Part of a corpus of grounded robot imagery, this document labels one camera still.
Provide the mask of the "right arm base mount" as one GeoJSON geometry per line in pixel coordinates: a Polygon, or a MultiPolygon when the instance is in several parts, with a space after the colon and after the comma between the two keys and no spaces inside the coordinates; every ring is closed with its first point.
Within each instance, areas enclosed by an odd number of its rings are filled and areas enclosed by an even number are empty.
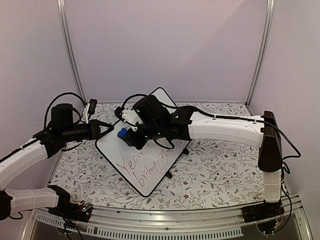
{"type": "Polygon", "coordinates": [[[282,201],[266,202],[244,206],[241,208],[242,218],[245,223],[258,223],[257,229],[264,235],[271,235],[276,232],[284,218],[284,207],[282,201]]]}

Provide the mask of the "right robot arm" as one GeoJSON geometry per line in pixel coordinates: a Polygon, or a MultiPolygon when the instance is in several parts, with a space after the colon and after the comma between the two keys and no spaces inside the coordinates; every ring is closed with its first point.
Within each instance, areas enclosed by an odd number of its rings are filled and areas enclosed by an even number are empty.
{"type": "Polygon", "coordinates": [[[161,148],[174,149],[174,140],[213,139],[237,142],[259,149],[257,166],[263,173],[264,203],[258,213],[269,218],[278,210],[281,198],[283,161],[282,139],[301,153],[279,129],[275,115],[236,116],[208,113],[196,106],[181,107],[161,102],[155,95],[140,94],[132,108],[122,104],[115,115],[130,128],[119,137],[130,147],[141,150],[149,141],[161,148]]]}

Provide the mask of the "white whiteboard black frame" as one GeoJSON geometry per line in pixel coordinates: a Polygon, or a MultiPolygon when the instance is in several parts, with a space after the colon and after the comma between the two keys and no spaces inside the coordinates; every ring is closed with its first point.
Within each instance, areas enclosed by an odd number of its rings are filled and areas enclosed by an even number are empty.
{"type": "Polygon", "coordinates": [[[124,180],[141,196],[149,197],[190,142],[173,140],[174,149],[169,150],[150,140],[141,150],[137,150],[118,137],[118,132],[123,128],[129,130],[131,127],[117,121],[114,130],[97,140],[95,146],[124,180]]]}

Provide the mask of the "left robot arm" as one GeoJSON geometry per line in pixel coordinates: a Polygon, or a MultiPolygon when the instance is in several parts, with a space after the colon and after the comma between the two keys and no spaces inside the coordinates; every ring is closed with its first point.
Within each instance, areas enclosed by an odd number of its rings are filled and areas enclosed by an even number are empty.
{"type": "Polygon", "coordinates": [[[57,185],[39,189],[9,189],[8,184],[17,176],[39,162],[50,159],[58,152],[66,152],[70,142],[99,140],[114,130],[112,124],[91,119],[97,100],[83,102],[83,113],[70,103],[51,102],[45,112],[43,129],[25,144],[0,160],[0,219],[13,214],[47,208],[52,214],[77,220],[88,216],[83,208],[71,203],[70,194],[57,185]]]}

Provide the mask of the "blue whiteboard eraser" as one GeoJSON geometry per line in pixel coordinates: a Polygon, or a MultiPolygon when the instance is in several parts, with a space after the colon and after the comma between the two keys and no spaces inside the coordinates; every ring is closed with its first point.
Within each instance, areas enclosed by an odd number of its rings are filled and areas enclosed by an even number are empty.
{"type": "Polygon", "coordinates": [[[126,138],[127,135],[127,128],[123,127],[118,133],[117,133],[117,137],[124,140],[126,138]]]}

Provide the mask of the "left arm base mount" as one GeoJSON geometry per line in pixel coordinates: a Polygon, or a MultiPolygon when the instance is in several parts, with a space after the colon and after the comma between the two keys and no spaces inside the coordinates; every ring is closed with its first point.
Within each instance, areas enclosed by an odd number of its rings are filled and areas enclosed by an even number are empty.
{"type": "Polygon", "coordinates": [[[93,205],[83,200],[78,203],[59,202],[56,207],[48,208],[48,212],[52,215],[84,223],[89,222],[92,210],[93,205]]]}

